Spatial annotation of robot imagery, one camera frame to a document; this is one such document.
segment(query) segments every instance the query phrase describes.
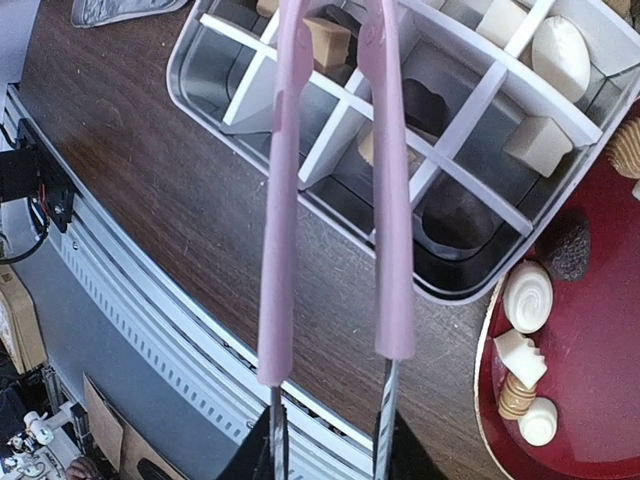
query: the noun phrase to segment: red plate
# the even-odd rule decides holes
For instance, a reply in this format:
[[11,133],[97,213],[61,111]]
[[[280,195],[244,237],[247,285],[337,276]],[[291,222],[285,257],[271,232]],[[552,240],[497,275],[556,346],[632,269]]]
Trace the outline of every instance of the red plate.
[[494,292],[476,365],[476,409],[487,447],[518,480],[640,480],[640,202],[634,181],[601,158],[564,209],[580,208],[592,232],[579,283],[554,282],[554,306],[533,335],[548,372],[538,395],[558,407],[558,433],[531,447],[498,415],[506,370],[493,338],[511,328]]

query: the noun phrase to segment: black clamp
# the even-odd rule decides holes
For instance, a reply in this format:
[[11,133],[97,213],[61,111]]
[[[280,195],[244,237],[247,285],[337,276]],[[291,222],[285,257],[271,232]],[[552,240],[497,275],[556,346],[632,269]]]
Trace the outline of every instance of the black clamp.
[[71,223],[76,192],[71,178],[28,120],[18,123],[15,142],[2,125],[0,130],[14,148],[0,152],[0,203],[35,198],[42,203],[51,223],[65,233]]

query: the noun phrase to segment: storage tray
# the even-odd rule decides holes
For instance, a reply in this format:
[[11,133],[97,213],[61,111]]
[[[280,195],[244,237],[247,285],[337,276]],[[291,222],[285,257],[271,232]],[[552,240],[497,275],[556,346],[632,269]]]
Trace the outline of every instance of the storage tray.
[[[312,0],[310,15],[329,3],[366,19],[362,0]],[[480,297],[524,255],[640,91],[640,36],[602,0],[538,0],[504,49],[474,31],[490,4],[399,1],[403,78],[441,95],[448,108],[439,138],[406,134],[416,155],[409,180],[415,280],[445,303]],[[196,2],[167,81],[181,109],[268,174],[279,15],[266,19],[255,8],[255,0]],[[576,25],[589,48],[591,84],[576,104],[520,60],[552,15]],[[302,95],[300,198],[371,252],[373,169],[357,147],[373,115],[357,68],[344,85],[314,72]],[[550,178],[502,153],[527,116],[553,118],[575,147]],[[445,230],[454,238],[443,244]]]

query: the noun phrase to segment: dark wood surface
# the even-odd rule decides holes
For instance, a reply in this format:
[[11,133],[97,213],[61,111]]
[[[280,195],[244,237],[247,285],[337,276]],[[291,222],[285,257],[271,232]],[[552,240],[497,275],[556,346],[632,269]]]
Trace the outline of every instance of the dark wood surface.
[[[89,30],[71,0],[44,0],[20,97],[78,176],[187,292],[256,345],[266,178],[169,99],[165,69],[188,9]],[[373,347],[373,261],[299,208],[293,380],[371,433],[382,361]],[[452,479],[501,478],[474,415],[485,302],[417,299],[418,353],[399,408]]]

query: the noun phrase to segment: pink rubber grip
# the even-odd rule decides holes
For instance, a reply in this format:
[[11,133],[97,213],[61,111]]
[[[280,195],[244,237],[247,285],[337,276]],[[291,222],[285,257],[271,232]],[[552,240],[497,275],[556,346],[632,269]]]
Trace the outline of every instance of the pink rubber grip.
[[284,1],[280,7],[258,339],[258,380],[272,387],[282,384],[293,366],[299,107],[313,71],[311,32],[302,22],[308,7],[309,0]]
[[369,21],[358,37],[358,65],[369,80],[374,105],[376,350],[390,360],[405,360],[415,352],[415,325],[398,13],[395,0],[366,4]]

